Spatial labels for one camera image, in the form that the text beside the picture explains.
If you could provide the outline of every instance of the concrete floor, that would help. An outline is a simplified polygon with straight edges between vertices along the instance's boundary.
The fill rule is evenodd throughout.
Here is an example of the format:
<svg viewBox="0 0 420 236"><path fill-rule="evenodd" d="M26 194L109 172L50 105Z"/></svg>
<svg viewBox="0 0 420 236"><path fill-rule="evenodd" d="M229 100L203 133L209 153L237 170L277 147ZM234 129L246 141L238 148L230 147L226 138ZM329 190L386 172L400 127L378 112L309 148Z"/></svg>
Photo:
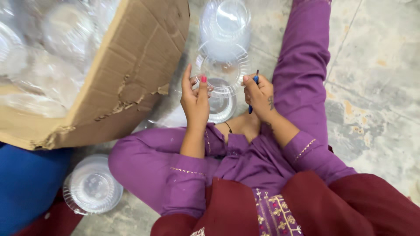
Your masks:
<svg viewBox="0 0 420 236"><path fill-rule="evenodd" d="M155 126L179 102L179 79L197 48L204 0L189 0L191 24L171 93L139 129ZM251 71L272 76L291 0L248 0L252 10ZM333 0L331 61L325 82L328 134L334 152L361 173L373 173L420 204L420 0ZM243 112L241 103L236 114ZM107 153L115 142L80 149ZM112 211L86 216L72 236L146 236L158 218L127 191Z"/></svg>

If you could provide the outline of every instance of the blue pen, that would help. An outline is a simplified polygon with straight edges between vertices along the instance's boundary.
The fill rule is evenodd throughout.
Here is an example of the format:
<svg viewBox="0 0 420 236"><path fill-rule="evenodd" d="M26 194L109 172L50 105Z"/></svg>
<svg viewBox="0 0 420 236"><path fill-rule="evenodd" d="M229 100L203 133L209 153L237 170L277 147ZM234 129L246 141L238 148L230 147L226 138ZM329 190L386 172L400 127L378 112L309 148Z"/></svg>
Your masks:
<svg viewBox="0 0 420 236"><path fill-rule="evenodd" d="M254 76L254 81L258 84L258 72L259 72L260 70L257 70L257 74ZM252 106L249 106L248 107L248 113L249 114L251 114L252 113Z"/></svg>

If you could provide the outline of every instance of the blue fabric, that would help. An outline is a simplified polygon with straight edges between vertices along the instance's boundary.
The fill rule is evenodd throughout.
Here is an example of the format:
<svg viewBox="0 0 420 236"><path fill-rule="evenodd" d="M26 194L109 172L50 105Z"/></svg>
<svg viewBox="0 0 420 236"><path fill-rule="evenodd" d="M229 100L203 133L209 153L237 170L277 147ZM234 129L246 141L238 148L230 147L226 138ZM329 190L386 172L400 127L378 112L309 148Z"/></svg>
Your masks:
<svg viewBox="0 0 420 236"><path fill-rule="evenodd" d="M0 236L23 229L48 210L72 152L28 151L0 143Z"/></svg>

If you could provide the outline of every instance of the tattoo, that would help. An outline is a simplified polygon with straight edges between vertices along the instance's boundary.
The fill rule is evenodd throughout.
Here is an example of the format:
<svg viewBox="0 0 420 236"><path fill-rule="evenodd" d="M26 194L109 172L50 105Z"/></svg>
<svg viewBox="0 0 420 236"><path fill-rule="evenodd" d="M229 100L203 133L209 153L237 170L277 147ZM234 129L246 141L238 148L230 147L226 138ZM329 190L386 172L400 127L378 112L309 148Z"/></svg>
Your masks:
<svg viewBox="0 0 420 236"><path fill-rule="evenodd" d="M270 105L270 110L274 109L274 99L273 96L268 97L268 104Z"/></svg>

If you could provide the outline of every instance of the torn cardboard flap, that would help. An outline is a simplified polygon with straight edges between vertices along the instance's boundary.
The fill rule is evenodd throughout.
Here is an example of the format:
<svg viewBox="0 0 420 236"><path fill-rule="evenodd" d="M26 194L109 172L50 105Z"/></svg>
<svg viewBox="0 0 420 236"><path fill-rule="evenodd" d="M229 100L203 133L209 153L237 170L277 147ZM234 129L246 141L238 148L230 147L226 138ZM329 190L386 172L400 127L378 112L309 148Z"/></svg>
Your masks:
<svg viewBox="0 0 420 236"><path fill-rule="evenodd" d="M67 117L0 107L0 141L53 149L130 134L161 94L168 94L188 27L187 0L121 0Z"/></svg>

